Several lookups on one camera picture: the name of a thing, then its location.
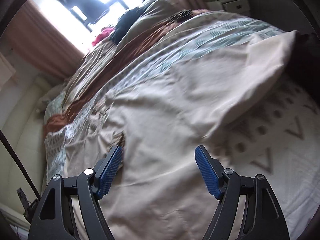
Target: white bed frame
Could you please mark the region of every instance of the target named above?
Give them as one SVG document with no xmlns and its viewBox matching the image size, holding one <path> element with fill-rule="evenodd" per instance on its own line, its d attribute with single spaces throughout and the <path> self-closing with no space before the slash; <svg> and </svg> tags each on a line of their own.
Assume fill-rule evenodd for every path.
<svg viewBox="0 0 320 240">
<path fill-rule="evenodd" d="M 46 157 L 43 144 L 44 114 L 36 113 L 36 102 L 50 88 L 44 78 L 37 76 L 2 128 L 40 193 L 46 177 Z M 0 157 L 0 210 L 12 224 L 28 229 L 30 224 L 23 217 L 24 209 L 16 190 L 21 187 L 31 202 L 36 196 L 2 144 Z"/>
</svg>

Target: brown blanket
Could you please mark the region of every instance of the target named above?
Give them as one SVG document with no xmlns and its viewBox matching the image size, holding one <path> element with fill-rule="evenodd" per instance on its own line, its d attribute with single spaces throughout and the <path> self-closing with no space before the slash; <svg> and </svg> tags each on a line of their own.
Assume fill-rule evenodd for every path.
<svg viewBox="0 0 320 240">
<path fill-rule="evenodd" d="M 190 17 L 194 17 L 206 11 L 207 10 L 192 11 Z M 126 44 L 97 74 L 78 100 L 72 102 L 64 113 L 53 115 L 48 119 L 47 124 L 44 126 L 44 134 L 46 135 L 48 132 L 59 131 L 66 124 L 73 122 L 81 108 L 102 88 L 107 81 L 123 70 L 134 59 L 149 50 L 165 34 L 180 25 L 182 22 L 177 21 L 179 21 L 179 19 L 169 19 L 164 22 L 160 22 Z"/>
</svg>

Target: dark clothing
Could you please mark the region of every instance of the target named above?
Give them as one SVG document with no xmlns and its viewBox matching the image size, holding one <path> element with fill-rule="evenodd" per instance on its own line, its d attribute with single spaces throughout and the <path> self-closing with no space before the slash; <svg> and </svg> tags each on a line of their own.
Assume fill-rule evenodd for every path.
<svg viewBox="0 0 320 240">
<path fill-rule="evenodd" d="M 147 10 L 148 5 L 136 7 L 126 11 L 120 18 L 115 27 L 115 31 L 110 35 L 110 40 L 115 44 L 119 44 L 122 38 L 127 34 L 128 30 L 136 20 Z"/>
</svg>

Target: metal screw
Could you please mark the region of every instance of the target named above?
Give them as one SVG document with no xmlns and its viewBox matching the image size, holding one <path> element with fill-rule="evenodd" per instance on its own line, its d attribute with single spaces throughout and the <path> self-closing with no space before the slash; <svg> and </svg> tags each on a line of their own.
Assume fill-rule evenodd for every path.
<svg viewBox="0 0 320 240">
<path fill-rule="evenodd" d="M 90 174 L 92 174 L 93 173 L 93 169 L 86 169 L 86 170 L 84 170 L 84 174 L 85 175 L 90 175 Z"/>
<path fill-rule="evenodd" d="M 53 179 L 54 181 L 57 181 L 58 179 L 60 179 L 60 175 L 54 175 L 54 176 L 52 177 L 52 179 Z"/>
<path fill-rule="evenodd" d="M 265 179 L 265 177 L 262 174 L 258 174 L 257 175 L 257 179 L 258 180 L 263 180 L 263 179 Z"/>
<path fill-rule="evenodd" d="M 226 169 L 224 169 L 224 173 L 228 174 L 228 175 L 231 175 L 233 173 L 233 170 L 229 169 L 229 168 L 226 168 Z"/>
</svg>

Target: black pole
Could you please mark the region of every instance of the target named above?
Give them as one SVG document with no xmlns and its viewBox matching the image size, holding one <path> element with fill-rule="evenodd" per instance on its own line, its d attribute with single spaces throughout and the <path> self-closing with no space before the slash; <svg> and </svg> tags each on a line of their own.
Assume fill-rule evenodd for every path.
<svg viewBox="0 0 320 240">
<path fill-rule="evenodd" d="M 0 130 L 0 141 L 2 142 L 4 147 L 7 149 L 7 151 L 9 152 L 9 154 L 11 155 L 11 157 L 15 161 L 15 163 L 18 165 L 18 167 L 21 170 L 23 176 L 26 178 L 27 182 L 29 183 L 30 187 L 32 188 L 33 192 L 35 193 L 37 199 L 40 200 L 39 192 L 37 191 L 35 185 L 33 184 L 32 180 L 30 179 L 26 169 L 23 167 L 21 161 L 19 160 L 18 156 L 16 155 L 16 153 L 12 149 L 10 143 L 8 142 L 7 138 L 4 136 L 4 134 L 2 133 L 1 130 Z"/>
</svg>

